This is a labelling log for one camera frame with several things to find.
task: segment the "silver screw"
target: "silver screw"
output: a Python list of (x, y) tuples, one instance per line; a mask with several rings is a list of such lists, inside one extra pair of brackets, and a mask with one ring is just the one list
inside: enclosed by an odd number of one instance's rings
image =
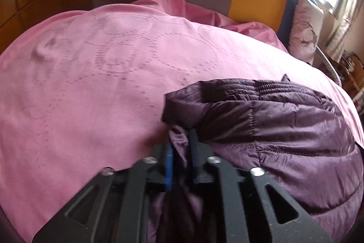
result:
[(101, 174), (103, 176), (111, 176), (114, 174), (114, 169), (110, 167), (105, 167), (104, 169), (101, 170)]
[(156, 157), (145, 157), (143, 158), (143, 163), (145, 164), (156, 164), (158, 163), (158, 160)]
[(216, 156), (208, 157), (208, 158), (207, 158), (207, 161), (208, 161), (208, 163), (210, 163), (210, 164), (219, 164), (219, 163), (221, 163), (221, 158), (216, 157)]
[(251, 168), (250, 173), (254, 176), (262, 176), (265, 172), (260, 167)]

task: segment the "pink bedsheet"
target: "pink bedsheet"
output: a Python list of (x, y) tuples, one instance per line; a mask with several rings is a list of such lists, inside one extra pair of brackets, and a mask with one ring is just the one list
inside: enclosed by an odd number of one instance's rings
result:
[(148, 155), (165, 137), (163, 95), (198, 80), (287, 74), (332, 98), (363, 144), (349, 96), (271, 29), (184, 0), (56, 15), (17, 38), (0, 68), (0, 203), (26, 242), (102, 167)]

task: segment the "bed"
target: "bed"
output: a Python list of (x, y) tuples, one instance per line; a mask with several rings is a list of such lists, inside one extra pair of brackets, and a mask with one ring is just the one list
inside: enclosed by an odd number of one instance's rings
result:
[(146, 156), (166, 137), (163, 95), (199, 80), (287, 74), (329, 96), (363, 146), (350, 97), (287, 52), (282, 21), (239, 20), (230, 5), (216, 7), (222, 1), (139, 0), (61, 13), (6, 49), (0, 217), (7, 242), (31, 242), (100, 168), (128, 168)]

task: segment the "purple down jacket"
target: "purple down jacket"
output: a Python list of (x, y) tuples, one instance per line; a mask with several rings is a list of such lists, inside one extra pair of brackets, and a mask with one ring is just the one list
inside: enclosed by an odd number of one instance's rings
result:
[(281, 82), (197, 82), (166, 95), (163, 121), (171, 127), (181, 173), (168, 199), (152, 203), (149, 242), (170, 242), (169, 236), (173, 242), (214, 241), (198, 238), (203, 205), (184, 182), (190, 128), (237, 168), (262, 167), (334, 243), (353, 225), (363, 198), (363, 160), (342, 113), (324, 94), (286, 76)]

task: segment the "pillow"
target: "pillow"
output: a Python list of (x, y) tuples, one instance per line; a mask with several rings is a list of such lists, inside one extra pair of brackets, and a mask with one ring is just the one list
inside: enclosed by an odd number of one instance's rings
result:
[(289, 36), (289, 53), (312, 65), (324, 12), (310, 0), (298, 0)]

